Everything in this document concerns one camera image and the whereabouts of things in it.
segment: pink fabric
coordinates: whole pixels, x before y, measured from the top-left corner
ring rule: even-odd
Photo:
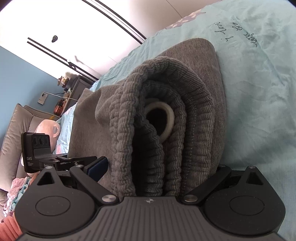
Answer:
[[[46,135],[49,135],[50,148],[52,152],[55,150],[60,132],[61,126],[56,121],[47,119],[41,121],[41,123],[37,126],[35,130],[35,133],[44,133]]]
[[[34,175],[32,176],[32,179],[31,179],[30,182],[29,182],[29,185],[31,185],[31,183],[36,179],[36,177],[38,176],[39,173],[40,173],[40,171],[34,173]]]
[[[4,205],[4,208],[3,208],[3,213],[5,217],[12,216],[13,211],[9,211],[9,207],[12,204],[12,201],[17,196],[19,190],[23,187],[24,184],[26,184],[28,178],[29,177],[16,178],[12,181],[10,190],[7,194],[7,203]]]
[[[62,153],[62,148],[61,148],[61,145],[57,145],[56,146],[56,154],[61,154]]]
[[[0,223],[0,241],[15,241],[21,234],[14,215],[4,218],[3,223]]]

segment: wall switch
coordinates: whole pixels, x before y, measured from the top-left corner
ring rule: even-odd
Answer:
[[[48,94],[46,94],[46,93],[42,93],[41,96],[40,96],[40,98],[39,98],[39,100],[38,100],[38,103],[39,103],[39,104],[44,104],[44,102],[45,102],[47,96],[48,96]]]

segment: blue fabric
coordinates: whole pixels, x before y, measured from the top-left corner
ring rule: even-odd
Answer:
[[[30,177],[26,177],[27,180],[25,182],[25,184],[23,185],[23,187],[19,190],[18,194],[16,195],[16,197],[13,199],[10,207],[9,207],[9,211],[14,211],[15,210],[15,206],[17,205],[17,203],[19,202],[20,198],[23,196],[24,192],[27,190],[28,186],[29,186],[29,182],[31,180]]]
[[[61,126],[61,132],[59,134],[59,138],[57,139],[57,145],[53,154],[56,154],[57,150],[59,150],[58,154],[69,152],[69,143],[70,143],[75,107],[76,107],[76,104],[70,107],[62,115],[62,117],[57,120],[57,122]]]
[[[223,0],[202,12],[147,39],[91,90],[122,80],[143,61],[184,40],[209,40],[227,103],[221,163],[259,168],[286,206],[279,234],[296,240],[296,8],[284,0]]]

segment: orange object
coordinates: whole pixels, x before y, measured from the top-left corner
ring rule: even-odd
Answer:
[[[40,172],[37,172],[33,175],[30,180],[30,184],[36,179]],[[3,219],[3,222],[0,223],[0,241],[15,241],[20,235],[22,231],[17,224],[15,219],[15,214],[13,216],[7,216]]]
[[[63,112],[64,101],[60,100],[54,108],[54,114],[60,116]]]

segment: round pad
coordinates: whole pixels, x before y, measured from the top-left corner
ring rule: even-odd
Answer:
[[[36,205],[36,210],[45,216],[58,216],[68,211],[69,208],[70,201],[60,196],[45,197]]]
[[[251,196],[235,197],[229,204],[233,211],[242,215],[256,215],[264,209],[263,202]]]

